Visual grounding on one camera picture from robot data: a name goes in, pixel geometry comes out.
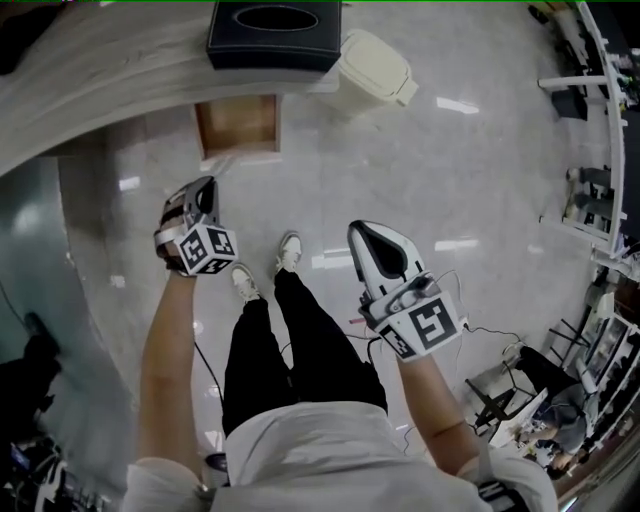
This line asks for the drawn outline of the person's left hand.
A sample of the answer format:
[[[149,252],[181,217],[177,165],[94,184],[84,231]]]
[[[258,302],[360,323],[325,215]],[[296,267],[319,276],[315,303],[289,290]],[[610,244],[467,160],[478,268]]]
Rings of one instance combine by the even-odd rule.
[[[156,254],[170,271],[186,272],[174,240],[184,234],[185,193],[175,193],[164,205],[160,225],[154,233]]]

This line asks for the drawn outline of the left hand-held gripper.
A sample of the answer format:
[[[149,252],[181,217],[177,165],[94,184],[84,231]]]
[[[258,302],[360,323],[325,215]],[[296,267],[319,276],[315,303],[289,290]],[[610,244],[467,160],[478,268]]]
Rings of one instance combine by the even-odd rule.
[[[209,220],[219,219],[219,187],[211,176],[191,182],[185,191],[187,213],[204,214]],[[215,275],[238,260],[236,234],[211,224],[196,223],[174,240],[188,276]]]

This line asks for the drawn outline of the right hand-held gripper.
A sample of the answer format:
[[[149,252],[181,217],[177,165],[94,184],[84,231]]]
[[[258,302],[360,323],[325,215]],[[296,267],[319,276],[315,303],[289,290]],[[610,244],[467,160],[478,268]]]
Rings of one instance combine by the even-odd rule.
[[[360,313],[398,359],[425,357],[461,335],[450,294],[422,272],[424,262],[408,237],[384,224],[356,220],[349,224],[348,244],[367,290]],[[383,295],[380,288],[395,289]]]

